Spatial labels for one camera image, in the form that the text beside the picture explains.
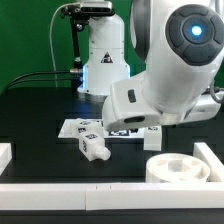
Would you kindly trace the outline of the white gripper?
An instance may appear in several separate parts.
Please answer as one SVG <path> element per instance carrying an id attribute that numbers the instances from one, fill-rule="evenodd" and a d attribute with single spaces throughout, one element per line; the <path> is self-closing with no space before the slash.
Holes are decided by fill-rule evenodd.
<path id="1" fill-rule="evenodd" d="M 148 104 L 141 93 L 143 71 L 134 77 L 113 83 L 110 95 L 102 109 L 103 127 L 106 131 L 130 130 L 157 125 L 176 125 L 208 120 L 215 117 L 221 107 L 209 93 L 203 94 L 197 104 L 180 115 L 160 112 Z"/>

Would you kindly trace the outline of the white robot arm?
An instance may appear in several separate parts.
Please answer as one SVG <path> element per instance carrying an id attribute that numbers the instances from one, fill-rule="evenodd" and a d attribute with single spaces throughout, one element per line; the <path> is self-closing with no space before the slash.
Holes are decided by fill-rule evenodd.
<path id="1" fill-rule="evenodd" d="M 208 120 L 216 116 L 212 83 L 224 60 L 222 0 L 131 0 L 130 36 L 146 65 L 132 76 L 124 33 L 112 17 L 90 19 L 90 53 L 79 89 L 105 98 L 107 131 Z"/>

